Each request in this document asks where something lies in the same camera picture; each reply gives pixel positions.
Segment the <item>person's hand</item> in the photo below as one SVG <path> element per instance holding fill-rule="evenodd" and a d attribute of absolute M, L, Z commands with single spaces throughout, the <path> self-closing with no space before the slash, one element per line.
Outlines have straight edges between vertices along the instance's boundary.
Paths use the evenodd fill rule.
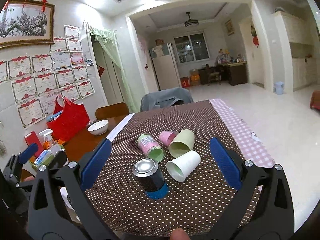
<path fill-rule="evenodd" d="M 182 228 L 176 228 L 170 235 L 170 240 L 190 240 L 188 234 Z"/>

